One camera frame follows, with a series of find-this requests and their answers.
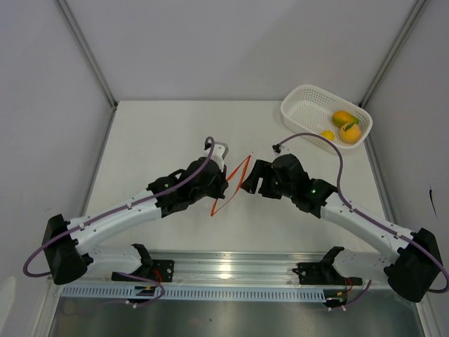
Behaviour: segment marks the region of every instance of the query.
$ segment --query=yellow fruit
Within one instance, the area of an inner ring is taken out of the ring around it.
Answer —
[[[357,143],[361,136],[362,131],[360,131],[360,127],[355,123],[346,123],[340,129],[340,137],[345,143]]]
[[[327,138],[329,140],[334,140],[335,135],[331,130],[326,130],[320,133],[324,138]]]
[[[332,122],[339,128],[346,123],[358,124],[358,118],[348,113],[348,111],[340,110],[332,115]]]

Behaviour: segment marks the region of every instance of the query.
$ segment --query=tabletop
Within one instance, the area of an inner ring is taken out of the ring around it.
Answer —
[[[272,145],[291,136],[278,101],[122,101],[100,163],[87,214],[123,201],[161,176],[186,169],[203,154],[207,136],[229,146],[228,172],[252,154],[272,161]],[[311,178],[336,184],[338,158],[305,139],[286,144]],[[236,181],[225,192],[230,197]],[[344,154],[343,192],[383,216],[364,146]],[[144,244],[150,250],[322,253],[333,246],[373,251],[335,224],[297,209],[289,199],[265,199],[243,190],[213,217],[204,198],[186,211],[143,223],[103,242]]]

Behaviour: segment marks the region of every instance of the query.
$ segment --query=white basket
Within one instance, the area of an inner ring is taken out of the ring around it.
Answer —
[[[332,115],[338,110],[348,111],[359,120],[362,136],[355,144],[347,144],[340,138],[340,128],[332,123]],[[283,122],[291,131],[320,134],[331,130],[335,134],[334,144],[342,152],[358,147],[370,133],[373,126],[371,116],[360,107],[329,93],[317,86],[298,86],[288,94],[281,104]],[[304,137],[309,142],[335,154],[335,150],[325,141],[315,137]]]

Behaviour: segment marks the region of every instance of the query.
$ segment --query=gray wall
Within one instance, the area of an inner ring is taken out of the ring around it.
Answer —
[[[414,0],[68,0],[117,100],[359,101]]]
[[[18,281],[2,336],[16,337],[44,282],[22,264],[48,218],[79,212],[109,108],[51,0],[2,1],[0,46],[0,284]],[[32,266],[47,269],[42,256]]]
[[[449,265],[449,2],[430,1],[368,105],[387,187],[402,225],[428,228]],[[435,212],[429,198],[433,190]],[[434,287],[444,286],[442,279]],[[449,336],[449,295],[432,296]]]

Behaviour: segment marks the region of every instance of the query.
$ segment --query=metal floor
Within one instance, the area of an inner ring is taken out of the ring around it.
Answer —
[[[346,312],[327,312],[318,303],[195,300],[97,308],[105,301],[61,298],[49,336],[424,336],[415,305],[386,290],[369,291]]]

